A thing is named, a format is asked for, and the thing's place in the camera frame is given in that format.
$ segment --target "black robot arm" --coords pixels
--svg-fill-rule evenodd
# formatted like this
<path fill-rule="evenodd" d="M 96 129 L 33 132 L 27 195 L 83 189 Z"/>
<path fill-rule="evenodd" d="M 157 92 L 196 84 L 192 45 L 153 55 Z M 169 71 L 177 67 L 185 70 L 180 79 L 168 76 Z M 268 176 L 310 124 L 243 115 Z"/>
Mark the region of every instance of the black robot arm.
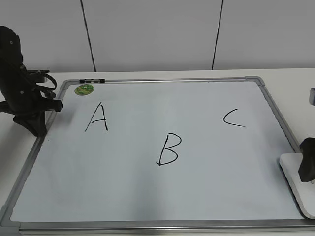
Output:
<path fill-rule="evenodd" d="M 13 121 L 24 126 L 35 136 L 46 134 L 45 111 L 60 112 L 63 105 L 53 100 L 57 83 L 49 71 L 27 71 L 23 65 L 19 36 L 5 26 L 0 26 L 0 91 L 5 101 L 0 102 L 0 112 L 13 114 Z M 45 78 L 54 87 L 40 86 Z"/>

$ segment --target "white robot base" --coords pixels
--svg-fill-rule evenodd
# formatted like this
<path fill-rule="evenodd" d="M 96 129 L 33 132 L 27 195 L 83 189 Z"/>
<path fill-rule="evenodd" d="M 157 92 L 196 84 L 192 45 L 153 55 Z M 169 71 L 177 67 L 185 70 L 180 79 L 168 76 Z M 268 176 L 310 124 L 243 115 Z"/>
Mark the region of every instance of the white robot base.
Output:
<path fill-rule="evenodd" d="M 301 153 L 283 154 L 280 166 L 302 213 L 309 219 L 315 219 L 315 180 L 306 183 L 301 181 L 298 170 L 302 158 Z"/>

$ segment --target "table surface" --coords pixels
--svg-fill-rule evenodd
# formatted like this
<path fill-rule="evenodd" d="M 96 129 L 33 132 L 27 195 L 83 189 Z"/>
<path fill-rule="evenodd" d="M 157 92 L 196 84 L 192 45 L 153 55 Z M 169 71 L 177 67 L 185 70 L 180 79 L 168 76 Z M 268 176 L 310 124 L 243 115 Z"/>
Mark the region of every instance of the table surface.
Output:
<path fill-rule="evenodd" d="M 297 141 L 315 137 L 315 107 L 309 103 L 310 89 L 315 87 L 315 68 L 213 70 L 213 71 L 158 71 L 158 72 L 84 72 L 51 73 L 60 86 L 67 79 L 173 79 L 260 76 L 287 121 Z M 35 141 L 28 131 L 14 125 L 13 116 L 0 116 L 0 206 L 5 201 Z M 288 233 L 246 233 L 246 235 L 297 235 Z M 313 235 L 300 232 L 299 235 Z"/>

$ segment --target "whiteboard surface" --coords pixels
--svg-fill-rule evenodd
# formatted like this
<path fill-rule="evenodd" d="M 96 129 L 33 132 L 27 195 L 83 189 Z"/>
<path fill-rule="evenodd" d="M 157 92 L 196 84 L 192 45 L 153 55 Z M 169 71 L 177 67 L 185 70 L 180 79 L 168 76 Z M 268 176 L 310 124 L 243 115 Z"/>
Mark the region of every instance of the whiteboard surface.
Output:
<path fill-rule="evenodd" d="M 70 86 L 11 216 L 20 222 L 302 218 L 292 149 L 255 82 Z M 104 106 L 104 122 L 91 123 Z M 223 117 L 234 126 L 223 122 Z M 93 120 L 102 119 L 101 109 Z M 178 159 L 158 162 L 168 133 Z M 179 139 L 169 136 L 167 146 Z M 164 150 L 162 161 L 175 154 Z"/>

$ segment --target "black marker writing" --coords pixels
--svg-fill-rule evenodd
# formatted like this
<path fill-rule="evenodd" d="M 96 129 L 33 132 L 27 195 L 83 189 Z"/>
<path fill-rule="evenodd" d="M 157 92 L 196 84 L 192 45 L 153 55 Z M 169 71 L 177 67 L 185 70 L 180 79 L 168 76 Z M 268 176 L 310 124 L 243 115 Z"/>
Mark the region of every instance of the black marker writing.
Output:
<path fill-rule="evenodd" d="M 234 112 L 234 111 L 236 111 L 236 110 L 237 110 L 237 109 L 234 109 L 234 110 L 230 111 L 229 113 L 227 113 L 227 114 L 223 117 L 223 121 L 224 121 L 225 123 L 227 123 L 227 124 L 231 124 L 231 125 L 235 125 L 235 126 L 240 126 L 240 127 L 245 127 L 245 126 L 243 126 L 243 125 L 240 125 L 240 124 L 233 124 L 233 123 L 227 122 L 227 121 L 225 120 L 225 118 L 226 118 L 229 114 L 231 114 L 232 112 Z"/>
<path fill-rule="evenodd" d="M 92 121 L 92 119 L 93 119 L 93 117 L 94 117 L 94 115 L 95 115 L 95 113 L 96 113 L 96 111 L 98 110 L 99 107 L 102 108 L 104 119 L 96 119 L 96 120 L 93 120 L 93 121 Z M 84 130 L 84 132 L 86 132 L 86 131 L 88 130 L 88 127 L 90 126 L 91 123 L 94 123 L 94 122 L 97 122 L 97 121 L 102 121 L 102 120 L 104 121 L 104 123 L 105 123 L 105 128 L 106 128 L 106 130 L 108 131 L 107 123 L 106 123 L 106 118 L 105 118 L 104 107 L 103 107 L 103 105 L 102 105 L 102 102 L 100 102 L 100 103 L 98 104 L 98 106 L 96 107 L 96 109 L 95 109 L 95 111 L 94 111 L 94 113 L 93 113 L 93 115 L 92 115 L 92 117 L 91 117 L 91 119 L 90 119 L 90 122 L 89 122 L 88 126 L 86 127 L 86 129 Z"/>
<path fill-rule="evenodd" d="M 175 144 L 175 145 L 173 145 L 173 146 L 165 147 L 169 135 L 174 135 L 174 136 L 178 137 L 180 140 L 179 140 L 179 142 L 178 142 L 177 144 Z M 167 164 L 170 164 L 170 163 L 172 163 L 172 162 L 174 162 L 174 161 L 177 160 L 178 154 L 177 154 L 174 150 L 172 150 L 171 148 L 178 146 L 179 144 L 181 144 L 181 142 L 182 142 L 182 138 L 179 137 L 177 134 L 174 134 L 174 133 L 168 133 L 168 134 L 167 134 L 166 140 L 165 140 L 165 144 L 164 144 L 164 146 L 163 146 L 161 155 L 159 156 L 159 160 L 158 160 L 158 162 L 157 162 L 158 166 L 167 165 Z M 176 155 L 175 159 L 173 159 L 172 161 L 166 162 L 166 163 L 161 163 L 161 159 L 162 159 L 164 150 L 168 150 L 168 151 L 171 151 L 172 153 L 174 153 L 174 154 Z"/>

